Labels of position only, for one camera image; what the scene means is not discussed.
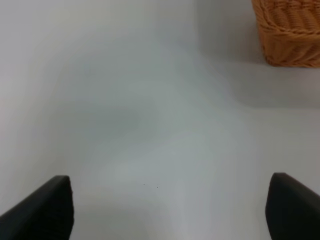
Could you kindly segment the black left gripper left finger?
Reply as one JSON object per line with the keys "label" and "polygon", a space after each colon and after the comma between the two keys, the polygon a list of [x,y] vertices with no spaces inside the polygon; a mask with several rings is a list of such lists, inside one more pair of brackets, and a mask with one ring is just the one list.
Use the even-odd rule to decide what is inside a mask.
{"label": "black left gripper left finger", "polygon": [[0,216],[0,238],[68,240],[74,214],[70,177],[57,175]]}

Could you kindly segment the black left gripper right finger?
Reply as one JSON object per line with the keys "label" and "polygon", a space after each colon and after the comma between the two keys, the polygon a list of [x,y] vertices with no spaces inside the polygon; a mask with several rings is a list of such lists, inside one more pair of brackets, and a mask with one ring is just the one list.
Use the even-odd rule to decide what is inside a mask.
{"label": "black left gripper right finger", "polygon": [[320,196],[284,172],[270,180],[265,218],[273,240],[318,240]]}

